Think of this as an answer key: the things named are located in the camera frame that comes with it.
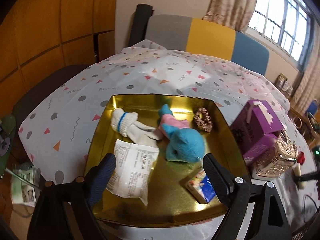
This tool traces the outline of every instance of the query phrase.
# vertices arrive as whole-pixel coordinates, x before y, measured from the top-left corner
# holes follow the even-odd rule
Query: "cable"
[[[315,207],[316,207],[316,209],[317,209],[317,212],[319,212],[319,208],[317,207],[317,204],[316,204],[316,202],[313,200],[313,198],[312,197],[310,197],[309,195],[307,195],[307,194],[305,194],[304,196],[304,202],[303,202],[303,222],[304,223],[307,223],[306,222],[306,218],[305,218],[305,211],[306,211],[306,199],[307,199],[307,197],[309,197],[310,199],[311,199],[311,201],[314,203],[314,205],[315,205]]]
[[[28,215],[24,215],[24,214],[20,213],[19,211],[13,209],[13,207],[11,207],[11,204],[9,204],[7,202],[7,200],[4,198],[4,196],[1,193],[0,193],[0,197],[4,200],[4,206],[8,206],[8,208],[10,208],[13,212],[15,212],[17,215],[21,216],[22,218],[29,218],[33,215],[33,213],[29,213],[27,206],[23,205],[26,212],[28,213]]]

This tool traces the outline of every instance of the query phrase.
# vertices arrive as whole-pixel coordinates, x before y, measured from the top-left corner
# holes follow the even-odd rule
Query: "red flower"
[[[305,160],[304,152],[299,152],[297,162],[300,163],[300,165],[303,165]]]

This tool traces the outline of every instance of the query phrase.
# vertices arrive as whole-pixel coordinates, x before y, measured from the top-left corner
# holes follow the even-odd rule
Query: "scrunchie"
[[[211,132],[212,121],[207,109],[200,107],[193,119],[195,120],[198,128],[206,132]]]

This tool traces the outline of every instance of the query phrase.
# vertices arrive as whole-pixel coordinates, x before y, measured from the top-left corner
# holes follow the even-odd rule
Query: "purple gift box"
[[[243,158],[249,163],[275,145],[283,128],[265,100],[249,100],[230,126]]]

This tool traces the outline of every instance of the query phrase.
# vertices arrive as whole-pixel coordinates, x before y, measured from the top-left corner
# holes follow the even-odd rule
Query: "chair backrest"
[[[262,75],[269,60],[269,51],[245,34],[191,17],[153,15],[145,38],[167,49],[230,60]]]

